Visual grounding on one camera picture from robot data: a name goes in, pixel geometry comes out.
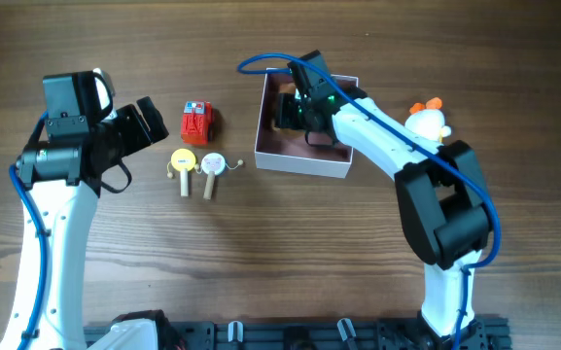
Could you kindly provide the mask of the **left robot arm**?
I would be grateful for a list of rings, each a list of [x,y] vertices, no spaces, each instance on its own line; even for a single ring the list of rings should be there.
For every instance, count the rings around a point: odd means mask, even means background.
[[[149,97],[114,106],[99,68],[48,75],[46,110],[9,176],[23,209],[15,298],[2,349],[84,349],[83,286],[88,235],[102,175],[169,132]]]

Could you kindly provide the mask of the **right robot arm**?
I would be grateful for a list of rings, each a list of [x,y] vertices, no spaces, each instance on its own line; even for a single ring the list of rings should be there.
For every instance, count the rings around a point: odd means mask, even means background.
[[[444,115],[435,100],[413,108],[411,116],[428,120],[410,128],[359,87],[342,86],[320,52],[281,57],[297,90],[282,96],[277,127],[323,133],[394,181],[405,240],[425,265],[420,336],[439,349],[459,348],[474,324],[474,273],[495,259],[502,235],[473,149],[443,144]]]

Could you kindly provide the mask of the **white duck plush toy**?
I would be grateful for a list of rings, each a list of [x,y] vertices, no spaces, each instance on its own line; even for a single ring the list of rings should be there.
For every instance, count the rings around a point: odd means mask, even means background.
[[[415,134],[436,142],[449,137],[452,129],[446,124],[442,100],[434,97],[425,103],[417,102],[409,109],[410,116],[404,126]]]

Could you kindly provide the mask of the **brown plush toy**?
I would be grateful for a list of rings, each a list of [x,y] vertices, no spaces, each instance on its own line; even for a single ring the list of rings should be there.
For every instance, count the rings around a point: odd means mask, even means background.
[[[297,91],[297,87],[294,83],[284,83],[278,86],[279,94],[294,95]]]

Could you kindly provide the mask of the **white pig rattle drum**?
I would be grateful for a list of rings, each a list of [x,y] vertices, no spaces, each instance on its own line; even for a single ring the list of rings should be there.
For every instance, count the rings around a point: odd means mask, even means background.
[[[198,173],[206,175],[206,183],[204,188],[203,198],[211,200],[213,197],[213,190],[215,188],[216,178],[226,172],[227,170],[235,170],[244,165],[244,161],[239,159],[234,166],[228,164],[226,158],[219,153],[209,153],[203,157],[197,166]]]

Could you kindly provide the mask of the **yellow wooden rattle drum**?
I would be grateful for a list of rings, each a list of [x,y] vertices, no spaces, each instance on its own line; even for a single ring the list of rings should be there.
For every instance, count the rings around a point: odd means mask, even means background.
[[[181,148],[174,151],[166,164],[166,176],[173,179],[179,176],[181,197],[190,195],[190,172],[197,167],[196,157],[189,149]]]

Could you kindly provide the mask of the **red toy fire truck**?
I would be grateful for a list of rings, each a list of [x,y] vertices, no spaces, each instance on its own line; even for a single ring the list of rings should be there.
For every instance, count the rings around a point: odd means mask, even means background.
[[[205,146],[212,140],[214,111],[208,101],[187,101],[181,122],[182,141]]]

